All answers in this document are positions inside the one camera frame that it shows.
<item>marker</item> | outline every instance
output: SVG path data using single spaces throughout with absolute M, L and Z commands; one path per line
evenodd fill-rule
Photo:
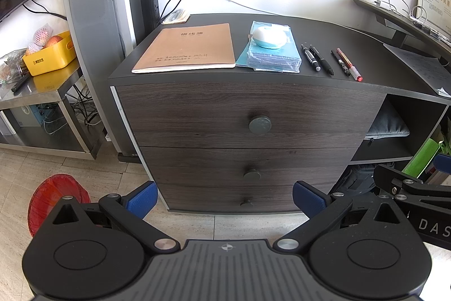
M 346 64 L 343 63 L 343 61 L 340 59 L 340 57 L 338 56 L 338 54 L 334 51 L 331 50 L 332 55 L 337 59 L 338 64 L 340 64 L 341 69 L 343 70 L 343 72 L 347 75 L 350 76 L 351 72 L 349 71 L 348 67 L 346 66 Z
M 315 70 L 317 72 L 319 72 L 321 70 L 321 67 L 319 66 L 318 62 L 316 61 L 315 57 L 313 56 L 313 54 L 310 52 L 310 50 L 308 50 L 308 48 L 306 48 L 305 46 L 303 46 L 301 44 L 301 48 L 304 51 L 305 56 L 307 57 L 308 61 L 310 62 L 310 64 L 312 64 L 313 68 L 315 68 Z
M 351 63 L 351 61 L 348 59 L 348 57 L 344 54 L 344 52 L 342 52 L 340 50 L 340 48 L 337 48 L 337 53 L 344 59 L 344 61 L 346 62 L 346 64 L 348 64 L 349 67 L 349 71 L 352 74 L 352 77 L 354 77 L 354 79 L 356 81 L 362 82 L 364 79 L 363 77 L 360 75 L 359 71 L 357 70 L 356 67 L 354 67 Z
M 328 63 L 326 59 L 322 57 L 322 55 L 319 53 L 319 51 L 316 50 L 316 48 L 312 45 L 310 45 L 310 50 L 312 51 L 315 58 L 319 60 L 319 63 L 322 65 L 322 67 L 331 75 L 334 75 L 334 70 L 332 69 L 331 65 Z

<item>brown notebook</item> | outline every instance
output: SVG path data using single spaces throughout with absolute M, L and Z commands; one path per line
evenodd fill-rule
M 133 73 L 233 68 L 235 55 L 228 23 L 174 27 L 160 31 Z

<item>remote control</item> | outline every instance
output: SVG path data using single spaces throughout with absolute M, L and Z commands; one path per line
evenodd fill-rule
M 11 91 L 13 93 L 16 93 L 18 90 L 20 90 L 20 88 L 22 87 L 22 85 L 28 81 L 28 79 L 31 77 L 30 72 L 27 72 L 26 74 L 24 74 L 20 80 L 17 81 L 17 83 L 14 85 L 13 88 L 11 88 Z

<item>round drawer knob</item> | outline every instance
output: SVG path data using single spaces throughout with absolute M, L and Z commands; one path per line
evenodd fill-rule
M 252 204 L 252 202 L 251 202 L 250 199 L 245 199 L 245 200 L 240 204 L 240 206 L 242 206 L 243 208 L 252 208 L 252 207 L 253 207 L 253 204 Z
M 262 176 L 260 175 L 260 173 L 257 170 L 249 170 L 248 172 L 246 172 L 243 177 L 246 180 L 258 180 L 260 179 Z
M 263 135 L 270 131 L 271 121 L 267 116 L 256 116 L 249 123 L 249 130 L 255 135 Z

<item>tile floor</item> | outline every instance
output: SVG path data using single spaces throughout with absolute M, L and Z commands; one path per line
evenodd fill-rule
M 111 143 L 102 145 L 95 161 L 0 149 L 0 301 L 27 301 L 32 293 L 21 260 L 31 240 L 26 215 L 37 186 L 56 173 L 70 174 L 92 201 L 108 193 L 126 194 L 145 182 L 140 164 L 118 162 Z M 267 237 L 272 243 L 307 220 L 303 214 L 209 216 L 169 213 L 159 201 L 145 220 L 179 240 Z M 432 272 L 423 289 L 425 301 L 450 300 L 451 251 L 427 245 Z

